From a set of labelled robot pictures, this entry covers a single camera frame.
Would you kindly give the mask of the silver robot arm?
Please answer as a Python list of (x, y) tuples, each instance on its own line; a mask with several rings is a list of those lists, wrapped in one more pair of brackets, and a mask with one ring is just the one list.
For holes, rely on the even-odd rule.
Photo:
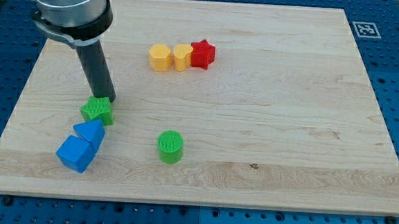
[(95, 44), (110, 27), (110, 0), (33, 0), (36, 27), (47, 38), (72, 49)]

